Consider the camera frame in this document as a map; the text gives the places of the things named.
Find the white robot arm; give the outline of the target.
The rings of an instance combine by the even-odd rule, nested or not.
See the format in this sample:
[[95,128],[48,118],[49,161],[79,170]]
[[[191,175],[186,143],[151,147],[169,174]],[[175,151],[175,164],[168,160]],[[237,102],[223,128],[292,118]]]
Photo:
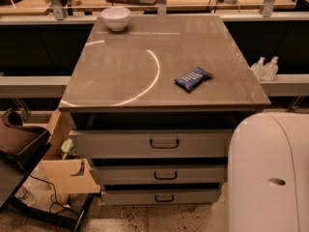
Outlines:
[[235,129],[229,232],[309,232],[309,115],[264,112]]

